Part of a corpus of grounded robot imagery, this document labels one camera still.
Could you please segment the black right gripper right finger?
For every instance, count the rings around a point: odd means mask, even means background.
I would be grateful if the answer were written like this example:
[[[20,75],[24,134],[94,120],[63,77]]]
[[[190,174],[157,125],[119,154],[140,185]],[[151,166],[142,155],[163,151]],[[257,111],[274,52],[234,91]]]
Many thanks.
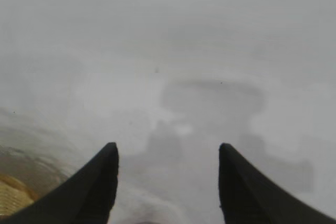
[[[335,223],[283,190],[228,143],[219,148],[218,191],[225,223]]]

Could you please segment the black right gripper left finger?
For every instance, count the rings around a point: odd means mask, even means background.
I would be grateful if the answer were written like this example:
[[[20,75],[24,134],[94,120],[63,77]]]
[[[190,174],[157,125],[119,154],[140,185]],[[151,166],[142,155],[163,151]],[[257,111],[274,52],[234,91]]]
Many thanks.
[[[118,186],[119,153],[106,144],[59,187],[2,223],[108,223]]]

